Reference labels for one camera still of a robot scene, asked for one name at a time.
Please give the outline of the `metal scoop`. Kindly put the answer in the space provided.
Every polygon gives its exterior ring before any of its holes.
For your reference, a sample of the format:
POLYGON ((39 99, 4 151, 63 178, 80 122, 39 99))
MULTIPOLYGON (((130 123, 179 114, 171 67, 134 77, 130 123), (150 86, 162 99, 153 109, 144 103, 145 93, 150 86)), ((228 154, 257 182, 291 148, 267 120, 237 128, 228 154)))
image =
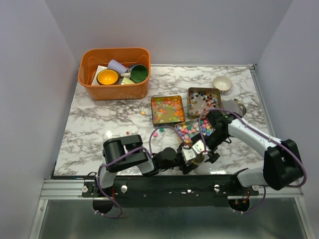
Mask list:
POLYGON ((227 111, 232 111, 240 116, 244 116, 247 112, 246 107, 238 99, 230 99, 222 102, 223 109, 227 111))

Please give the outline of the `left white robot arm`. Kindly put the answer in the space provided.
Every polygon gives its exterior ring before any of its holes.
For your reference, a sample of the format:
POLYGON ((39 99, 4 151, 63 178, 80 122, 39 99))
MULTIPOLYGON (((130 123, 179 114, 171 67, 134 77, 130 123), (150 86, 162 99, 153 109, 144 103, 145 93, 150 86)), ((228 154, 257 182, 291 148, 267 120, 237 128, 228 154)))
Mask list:
POLYGON ((93 190, 98 196, 110 193, 118 172, 138 167, 142 175, 154 176, 161 171, 179 167, 184 174, 193 169, 191 161, 200 158, 204 152, 202 140, 192 146, 181 145, 178 150, 171 147, 152 154, 143 147, 140 135, 109 139, 103 143, 103 163, 98 169, 93 190))

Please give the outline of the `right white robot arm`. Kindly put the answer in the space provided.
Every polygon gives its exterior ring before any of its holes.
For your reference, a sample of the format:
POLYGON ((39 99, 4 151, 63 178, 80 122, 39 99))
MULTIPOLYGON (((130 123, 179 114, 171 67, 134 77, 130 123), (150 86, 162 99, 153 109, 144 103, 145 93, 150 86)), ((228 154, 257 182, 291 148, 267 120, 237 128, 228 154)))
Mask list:
POLYGON ((233 194, 241 195, 251 186, 269 186, 279 191, 284 187, 297 188, 306 183, 307 173, 293 140, 281 140, 265 134, 234 112, 212 109, 204 114, 215 130, 210 136, 203 137, 206 147, 215 149, 226 139, 234 137, 264 158, 263 167, 235 173, 235 179, 229 183, 233 194))

